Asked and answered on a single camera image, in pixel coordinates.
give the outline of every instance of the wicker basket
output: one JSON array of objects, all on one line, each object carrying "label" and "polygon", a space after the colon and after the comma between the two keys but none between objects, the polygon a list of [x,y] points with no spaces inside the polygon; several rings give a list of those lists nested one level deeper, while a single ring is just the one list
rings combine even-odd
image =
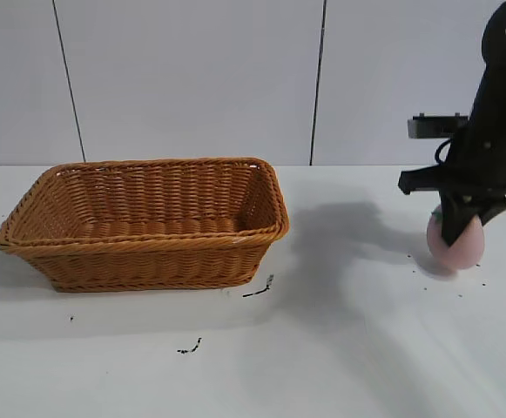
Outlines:
[{"label": "wicker basket", "polygon": [[0,230],[0,250],[61,292],[247,283],[289,228],[273,168],[254,158],[60,165]]}]

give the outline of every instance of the basket rim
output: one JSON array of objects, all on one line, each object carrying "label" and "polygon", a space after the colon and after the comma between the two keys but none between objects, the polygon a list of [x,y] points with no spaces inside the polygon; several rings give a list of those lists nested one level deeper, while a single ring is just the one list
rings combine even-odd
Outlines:
[{"label": "basket rim", "polygon": [[[95,170],[107,168],[154,167],[165,165],[201,164],[258,165],[267,169],[272,194],[277,203],[276,221],[265,228],[243,230],[236,233],[185,233],[185,234],[140,234],[119,235],[103,238],[56,238],[56,239],[14,239],[14,227],[22,221],[38,195],[45,193],[46,186],[60,172],[69,170]],[[259,158],[165,158],[154,160],[107,160],[101,162],[69,163],[56,165],[43,172],[25,193],[0,228],[0,250],[18,255],[38,254],[60,255],[72,253],[116,253],[124,251],[155,251],[161,249],[201,249],[206,247],[257,246],[270,244],[281,239],[289,230],[289,218],[280,191],[278,179],[271,165]]]}]

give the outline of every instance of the white wall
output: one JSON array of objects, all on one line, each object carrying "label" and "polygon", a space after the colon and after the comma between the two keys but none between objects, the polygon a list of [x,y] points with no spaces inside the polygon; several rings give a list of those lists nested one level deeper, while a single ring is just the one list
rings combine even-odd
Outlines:
[{"label": "white wall", "polygon": [[51,0],[0,0],[0,164],[81,158]]},{"label": "white wall", "polygon": [[57,0],[91,160],[309,160],[322,0]]},{"label": "white wall", "polygon": [[407,120],[468,113],[498,0],[328,0],[314,163],[428,164]]}]

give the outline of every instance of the white table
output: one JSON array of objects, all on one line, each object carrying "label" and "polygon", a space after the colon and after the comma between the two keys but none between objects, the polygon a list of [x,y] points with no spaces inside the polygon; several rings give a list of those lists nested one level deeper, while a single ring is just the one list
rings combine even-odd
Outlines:
[{"label": "white table", "polygon": [[[43,170],[0,167],[0,222]],[[448,276],[400,170],[280,168],[292,229],[244,287],[60,294],[0,254],[0,417],[506,417],[506,213]]]}]

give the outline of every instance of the black cable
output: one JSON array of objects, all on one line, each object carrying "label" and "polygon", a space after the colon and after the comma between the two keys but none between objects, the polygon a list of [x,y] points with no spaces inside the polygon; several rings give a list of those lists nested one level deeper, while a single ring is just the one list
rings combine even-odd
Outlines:
[{"label": "black cable", "polygon": [[446,145],[449,145],[449,144],[450,144],[450,142],[452,142],[452,138],[447,139],[447,140],[446,140],[446,141],[444,141],[442,144],[440,144],[440,145],[438,146],[438,148],[436,148],[436,152],[435,152],[435,161],[436,161],[436,163],[437,163],[437,164],[439,164],[439,165],[440,165],[440,164],[444,164],[444,161],[442,161],[442,160],[441,160],[441,152],[442,152],[442,150],[444,149],[444,147],[445,147]]}]

